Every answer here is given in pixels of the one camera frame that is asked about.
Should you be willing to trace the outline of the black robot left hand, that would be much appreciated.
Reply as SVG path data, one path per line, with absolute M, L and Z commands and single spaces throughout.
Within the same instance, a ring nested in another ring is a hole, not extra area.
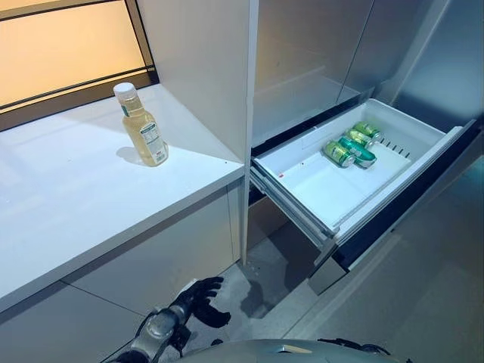
M 183 319 L 186 323 L 194 315 L 199 321 L 213 328 L 221 328 L 231 320 L 229 312 L 220 312 L 210 305 L 210 298 L 216 297 L 222 287 L 223 277 L 215 276 L 195 281 L 187 290 L 182 291 L 169 305 L 181 309 Z

